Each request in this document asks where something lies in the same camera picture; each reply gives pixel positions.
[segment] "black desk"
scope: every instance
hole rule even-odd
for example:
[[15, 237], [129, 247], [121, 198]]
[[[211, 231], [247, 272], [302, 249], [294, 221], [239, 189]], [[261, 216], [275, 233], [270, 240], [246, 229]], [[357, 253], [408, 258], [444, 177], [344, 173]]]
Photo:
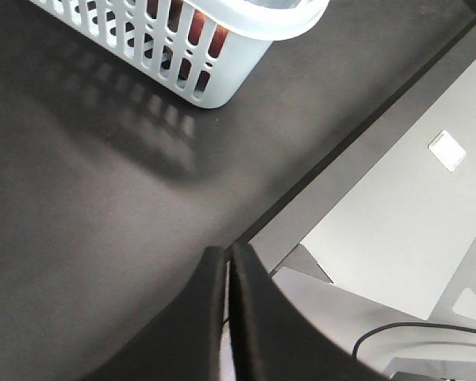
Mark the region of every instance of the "black desk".
[[115, 353], [206, 245], [245, 232], [473, 16], [333, 0], [207, 111], [0, 2], [0, 380], [69, 380]]

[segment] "white square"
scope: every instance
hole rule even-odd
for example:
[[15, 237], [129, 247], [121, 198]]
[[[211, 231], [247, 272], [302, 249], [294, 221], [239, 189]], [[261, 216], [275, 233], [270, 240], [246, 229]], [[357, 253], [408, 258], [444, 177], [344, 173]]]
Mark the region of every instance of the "white square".
[[449, 172], [453, 172], [466, 157], [466, 151], [446, 130], [433, 140], [428, 149]]

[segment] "black cable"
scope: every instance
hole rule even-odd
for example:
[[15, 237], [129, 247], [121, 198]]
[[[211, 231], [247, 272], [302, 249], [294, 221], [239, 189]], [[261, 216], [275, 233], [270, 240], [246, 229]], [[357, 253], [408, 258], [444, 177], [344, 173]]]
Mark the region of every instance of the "black cable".
[[454, 330], [454, 331], [468, 332], [468, 333], [475, 333], [476, 334], [476, 329], [475, 328], [462, 327], [460, 325], [426, 323], [426, 322], [421, 322], [421, 321], [401, 321], [401, 322], [397, 322], [397, 323], [390, 323], [390, 324], [386, 324], [386, 325], [383, 325], [381, 327], [378, 327], [376, 329], [372, 329], [371, 331], [362, 335], [356, 341], [356, 344], [355, 344], [354, 348], [352, 349], [352, 358], [353, 358], [353, 360], [354, 361], [357, 360], [359, 346], [366, 339], [375, 335], [376, 333], [380, 333], [382, 331], [386, 331], [387, 329], [392, 329], [392, 328], [397, 328], [397, 327], [422, 327], [422, 328], [451, 329], [451, 330]]

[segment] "basket slot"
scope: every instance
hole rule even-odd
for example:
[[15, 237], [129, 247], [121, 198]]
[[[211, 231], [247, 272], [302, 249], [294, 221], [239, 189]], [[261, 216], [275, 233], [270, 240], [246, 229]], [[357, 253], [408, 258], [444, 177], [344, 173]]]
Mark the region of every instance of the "basket slot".
[[134, 57], [134, 45], [136, 43], [136, 27], [130, 21], [124, 24], [124, 53], [128, 58]]
[[106, 22], [103, 23], [106, 28], [106, 42], [111, 47], [117, 46], [117, 19], [114, 12], [106, 8]]
[[52, 0], [53, 9], [59, 13], [63, 14], [63, 3], [62, 0]]
[[176, 86], [180, 89], [185, 89], [191, 70], [192, 63], [187, 58], [183, 58], [178, 71], [178, 80], [176, 81]]
[[143, 55], [141, 62], [144, 66], [150, 67], [152, 65], [154, 40], [152, 35], [145, 33], [143, 36]]
[[162, 51], [162, 59], [160, 63], [159, 75], [167, 79], [169, 77], [169, 70], [171, 69], [171, 60], [173, 59], [173, 51], [169, 46], [164, 45]]
[[71, 19], [76, 25], [81, 25], [82, 16], [81, 16], [81, 7], [79, 6], [79, 0], [71, 0], [70, 3], [71, 8]]
[[177, 32], [177, 38], [183, 39], [184, 43], [186, 44], [187, 35], [189, 34], [190, 25], [192, 19], [194, 17], [194, 8], [187, 3], [183, 3], [182, 5], [182, 12], [179, 15], [179, 27]]
[[194, 88], [194, 97], [196, 99], [201, 99], [203, 97], [206, 86], [208, 86], [210, 76], [210, 73], [208, 73], [206, 70], [201, 70], [199, 73], [198, 81], [196, 82], [196, 87]]
[[217, 23], [210, 18], [206, 18], [201, 36], [199, 37], [197, 49], [201, 49], [204, 52], [209, 51], [209, 46], [212, 42], [213, 34], [215, 33], [216, 29]]

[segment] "white plastic basket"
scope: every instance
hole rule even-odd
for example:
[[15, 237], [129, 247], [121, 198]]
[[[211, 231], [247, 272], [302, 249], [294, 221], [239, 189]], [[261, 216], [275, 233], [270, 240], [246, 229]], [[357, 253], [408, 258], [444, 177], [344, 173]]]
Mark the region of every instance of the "white plastic basket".
[[[301, 0], [292, 8], [273, 9], [245, 0], [186, 0], [174, 32], [168, 26], [171, 0], [159, 0], [155, 18], [147, 13], [148, 0], [30, 1], [188, 102], [206, 109], [224, 105], [272, 41], [312, 28], [329, 2]], [[195, 10], [207, 16], [197, 45], [188, 38]], [[228, 34], [214, 57], [209, 47], [219, 25]]]

